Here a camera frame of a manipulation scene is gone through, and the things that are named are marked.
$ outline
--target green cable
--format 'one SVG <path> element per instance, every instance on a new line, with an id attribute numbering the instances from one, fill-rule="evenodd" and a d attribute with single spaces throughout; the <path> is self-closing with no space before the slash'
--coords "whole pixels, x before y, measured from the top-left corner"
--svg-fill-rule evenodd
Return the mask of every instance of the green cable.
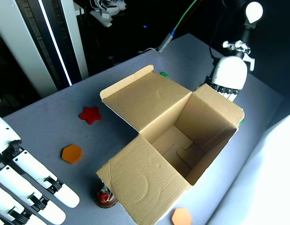
<path id="1" fill-rule="evenodd" d="M 187 8 L 187 10 L 184 12 L 184 14 L 182 15 L 182 17 L 180 18 L 180 20 L 178 21 L 176 27 L 174 28 L 174 30 L 177 29 L 177 27 L 179 26 L 179 24 L 181 23 L 181 21 L 183 20 L 183 18 L 185 17 L 185 15 L 187 14 L 187 12 L 190 10 L 190 8 L 193 6 L 193 4 L 196 3 L 197 0 L 193 1 L 192 4 Z"/>

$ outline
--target gray table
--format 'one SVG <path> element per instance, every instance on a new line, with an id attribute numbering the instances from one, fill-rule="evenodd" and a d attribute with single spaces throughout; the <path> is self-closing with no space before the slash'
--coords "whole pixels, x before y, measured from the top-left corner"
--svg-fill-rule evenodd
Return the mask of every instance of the gray table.
<path id="1" fill-rule="evenodd" d="M 79 195 L 79 205 L 70 209 L 25 175 L 65 211 L 64 224 L 134 224 L 120 204 L 101 209 L 92 199 L 93 189 L 100 182 L 96 170 L 137 136 L 135 130 L 101 103 L 99 92 L 148 64 L 154 64 L 155 71 L 165 71 L 170 79 L 190 90 L 204 83 L 213 69 L 208 46 L 187 34 L 172 41 L 163 53 L 146 52 L 4 118 L 22 138 L 23 147 Z M 282 97 L 276 92 L 254 76 L 248 76 L 243 91 L 235 100 L 245 110 L 245 123 L 175 206 L 187 208 L 194 224 L 207 223 L 281 101 Z M 102 120 L 92 126 L 80 120 L 78 115 L 84 106 L 98 106 Z M 73 143 L 83 148 L 83 159 L 70 165 L 60 156 L 61 150 Z M 170 214 L 158 224 L 171 224 Z"/>

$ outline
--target red star-shaped object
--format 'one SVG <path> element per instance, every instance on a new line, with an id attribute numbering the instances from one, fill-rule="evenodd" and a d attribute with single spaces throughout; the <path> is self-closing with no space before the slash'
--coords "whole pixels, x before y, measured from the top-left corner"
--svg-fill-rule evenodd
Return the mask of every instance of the red star-shaped object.
<path id="1" fill-rule="evenodd" d="M 101 120 L 101 115 L 99 114 L 99 108 L 94 107 L 84 107 L 84 112 L 79 115 L 79 118 L 86 120 L 88 124 L 92 125 L 94 121 Z"/>

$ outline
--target white led light strip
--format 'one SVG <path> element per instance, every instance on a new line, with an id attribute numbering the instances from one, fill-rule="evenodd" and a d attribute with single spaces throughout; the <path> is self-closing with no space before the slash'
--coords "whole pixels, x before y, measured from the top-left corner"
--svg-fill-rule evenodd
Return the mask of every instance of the white led light strip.
<path id="1" fill-rule="evenodd" d="M 46 21 L 46 24 L 47 24 L 47 27 L 48 27 L 48 30 L 49 30 L 50 36 L 51 36 L 51 38 L 52 38 L 52 41 L 53 41 L 54 47 L 55 47 L 55 49 L 56 49 L 56 52 L 57 52 L 57 54 L 58 54 L 58 56 L 59 56 L 59 60 L 60 60 L 60 62 L 61 62 L 62 68 L 64 69 L 64 72 L 65 72 L 65 74 L 66 74 L 66 77 L 67 77 L 67 80 L 68 80 L 68 82 L 69 82 L 69 85 L 72 86 L 72 82 L 71 82 L 71 80 L 70 80 L 69 74 L 68 74 L 67 69 L 66 69 L 66 66 L 65 66 L 65 64 L 64 64 L 64 61 L 63 61 L 63 59 L 62 59 L 62 57 L 61 57 L 61 54 L 60 54 L 60 51 L 59 51 L 59 47 L 57 46 L 57 43 L 56 43 L 56 40 L 55 40 L 55 37 L 54 37 L 53 31 L 52 31 L 52 29 L 51 29 L 51 25 L 50 25 L 50 23 L 49 23 L 49 20 L 48 20 L 47 13 L 46 13 L 46 11 L 45 11 L 45 8 L 44 8 L 44 5 L 43 5 L 43 2 L 42 2 L 42 0 L 38 0 L 38 2 L 39 2 L 39 4 L 40 4 L 41 10 L 42 10 L 42 12 L 43 12 L 44 19 L 45 19 L 45 21 Z"/>

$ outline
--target cardboard box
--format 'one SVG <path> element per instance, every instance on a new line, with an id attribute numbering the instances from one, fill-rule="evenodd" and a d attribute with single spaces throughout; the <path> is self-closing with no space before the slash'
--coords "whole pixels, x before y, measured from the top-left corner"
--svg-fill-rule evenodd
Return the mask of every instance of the cardboard box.
<path id="1" fill-rule="evenodd" d="M 138 225 L 155 224 L 238 130 L 244 111 L 208 85 L 196 91 L 149 65 L 101 91 L 139 135 L 97 171 Z"/>

